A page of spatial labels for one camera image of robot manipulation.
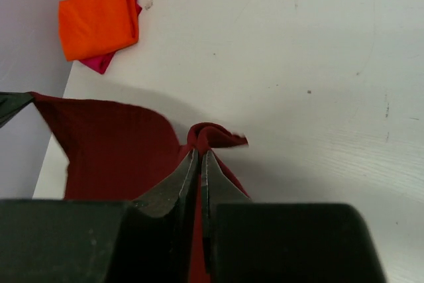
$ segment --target white tabletop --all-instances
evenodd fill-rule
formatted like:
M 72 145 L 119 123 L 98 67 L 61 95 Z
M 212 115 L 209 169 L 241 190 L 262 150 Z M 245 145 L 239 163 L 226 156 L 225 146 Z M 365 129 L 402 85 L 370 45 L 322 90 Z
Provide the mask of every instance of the white tabletop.
M 424 282 L 424 0 L 141 0 L 140 41 L 65 97 L 244 133 L 221 159 L 258 201 L 347 202 L 390 282 Z M 61 198 L 50 141 L 35 198 Z

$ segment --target stack of folded cloth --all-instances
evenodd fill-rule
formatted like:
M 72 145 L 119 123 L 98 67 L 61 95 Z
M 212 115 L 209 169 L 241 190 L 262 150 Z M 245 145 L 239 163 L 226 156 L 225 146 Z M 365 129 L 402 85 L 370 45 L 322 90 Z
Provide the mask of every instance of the stack of folded cloth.
M 137 0 L 63 0 L 59 36 L 67 61 L 104 74 L 116 51 L 138 42 Z

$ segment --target gray wall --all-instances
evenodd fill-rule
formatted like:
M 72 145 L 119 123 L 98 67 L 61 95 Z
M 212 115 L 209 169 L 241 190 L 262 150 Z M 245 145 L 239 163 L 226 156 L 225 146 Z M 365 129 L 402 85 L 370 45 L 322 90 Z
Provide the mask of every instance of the gray wall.
M 62 96 L 71 64 L 58 38 L 59 0 L 0 0 L 0 91 Z M 31 105 L 0 129 L 0 198 L 31 197 L 50 131 Z

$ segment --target red cloth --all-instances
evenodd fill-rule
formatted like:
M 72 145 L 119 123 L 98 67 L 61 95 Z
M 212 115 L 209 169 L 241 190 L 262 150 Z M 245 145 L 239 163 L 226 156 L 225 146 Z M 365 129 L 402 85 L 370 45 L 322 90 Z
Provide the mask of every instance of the red cloth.
M 196 148 L 246 144 L 213 123 L 194 125 L 181 146 L 168 120 L 143 107 L 112 101 L 61 99 L 31 93 L 34 104 L 70 161 L 66 199 L 132 200 L 175 170 Z M 234 174 L 220 161 L 231 182 L 244 193 Z M 209 282 L 203 261 L 200 185 L 197 193 L 191 282 Z
M 138 0 L 135 0 L 135 11 L 137 12 L 137 16 L 139 16 L 142 11 L 142 8 L 137 3 L 137 1 Z M 92 58 L 86 58 L 86 59 L 80 60 L 80 62 L 84 64 L 85 66 L 88 66 L 90 69 L 96 71 L 97 73 L 104 74 L 116 52 L 117 51 L 110 52 L 102 56 L 94 56 Z

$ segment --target orange cloth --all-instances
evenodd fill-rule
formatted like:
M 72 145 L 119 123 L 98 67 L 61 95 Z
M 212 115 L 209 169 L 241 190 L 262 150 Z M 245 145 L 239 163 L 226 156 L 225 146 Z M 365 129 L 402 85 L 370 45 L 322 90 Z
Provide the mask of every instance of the orange cloth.
M 66 60 L 107 54 L 138 41 L 136 0 L 63 0 L 59 36 Z

